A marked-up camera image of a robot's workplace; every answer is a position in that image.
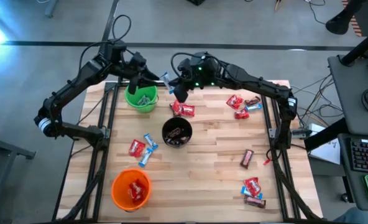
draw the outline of white paper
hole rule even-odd
[[[316,124],[310,124],[309,129],[313,131],[311,134],[313,136],[325,128]],[[310,156],[340,165],[340,144],[338,139],[333,139],[332,141],[312,150]]]

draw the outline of wooden table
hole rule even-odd
[[[277,83],[288,85],[285,80]],[[124,89],[119,90],[99,222],[282,221],[272,163],[263,165],[269,148],[263,111],[253,111],[249,119],[236,120],[234,110],[226,104],[232,94],[250,99],[256,96],[255,93],[217,87],[191,91],[186,103],[196,107],[195,117],[187,118],[193,135],[185,147],[174,149],[163,143],[162,126],[172,117],[169,103],[175,97],[169,95],[165,88],[159,88],[156,108],[149,114],[140,114],[126,103]],[[88,88],[81,116],[92,109],[103,91],[104,83]],[[96,125],[100,107],[81,125]],[[292,127],[298,127],[298,120],[292,122]],[[159,144],[144,168],[152,181],[152,193],[144,208],[127,213],[118,209],[111,200],[111,184],[123,169],[140,168],[137,165],[139,159],[128,156],[128,150],[133,139],[146,142],[143,139],[146,133],[150,133]],[[86,145],[85,141],[76,142],[73,152]],[[239,165],[245,149],[255,151],[248,170]],[[292,147],[288,150],[288,156],[297,192],[313,212],[322,217],[306,151]],[[90,158],[91,149],[71,158],[57,218],[66,215],[82,195]],[[267,200],[265,209],[244,205],[244,196],[240,191],[243,180],[250,177],[259,178],[264,199]],[[285,197],[289,214],[293,217],[286,189]]]

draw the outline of concrete floor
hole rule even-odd
[[[362,38],[349,29],[345,35],[329,33],[314,21],[307,3],[282,1],[274,12],[273,0],[206,0],[195,7],[184,0],[120,0],[116,15],[131,16],[133,25],[126,42],[319,45],[355,46]],[[113,0],[60,1],[52,19],[44,17],[46,5],[34,0],[0,0],[0,18],[14,31],[12,40],[100,41]],[[340,0],[315,7],[319,20],[326,21],[343,8]],[[117,23],[117,35],[127,22]],[[69,138],[46,138],[33,117],[44,98],[61,88],[77,73],[83,47],[0,47],[0,139],[36,151],[32,161],[18,157],[0,201],[0,220],[13,223],[47,222],[57,201],[72,145]],[[147,59],[149,68],[163,74],[170,68],[175,52],[194,53],[201,49],[131,49]],[[266,79],[289,79],[303,87],[329,74],[327,58],[346,52],[291,50],[217,50],[205,49],[216,57],[245,68]],[[91,49],[84,61],[96,53]],[[308,88],[318,91],[318,86]],[[325,96],[339,105],[334,86]],[[297,94],[299,106],[306,107],[310,93]],[[79,119],[84,93],[64,110],[63,119]],[[328,123],[338,118],[326,119]],[[340,202],[344,192],[341,178],[315,176],[324,217],[332,220],[354,205]]]

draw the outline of keyboard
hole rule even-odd
[[[352,169],[368,172],[368,143],[351,139]]]

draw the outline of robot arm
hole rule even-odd
[[[243,68],[237,65],[222,62],[207,52],[199,52],[194,55],[187,53],[177,53],[176,55],[189,55],[191,59],[184,59],[178,66],[178,78],[172,80],[170,84],[175,86],[174,94],[178,101],[184,102],[188,96],[187,91],[195,87],[203,89],[207,85],[216,85],[220,88],[232,90],[249,90],[255,93],[274,99],[278,103],[281,127],[277,128],[274,141],[274,148],[282,150],[289,149],[292,139],[290,123],[297,115],[297,99],[293,96],[292,90],[287,86],[280,86],[264,80],[262,77],[256,78],[248,74]]]
[[[126,44],[123,41],[104,44],[100,47],[99,53],[81,68],[76,78],[68,80],[63,88],[53,92],[44,100],[34,121],[46,136],[81,137],[92,145],[102,139],[103,134],[97,127],[83,128],[64,123],[61,112],[64,106],[81,92],[105,80],[109,74],[130,80],[129,92],[132,94],[136,92],[137,87],[156,85],[155,81],[159,77],[149,71],[145,65],[146,59],[136,52],[131,53],[131,60],[126,62],[123,57],[126,50]]]

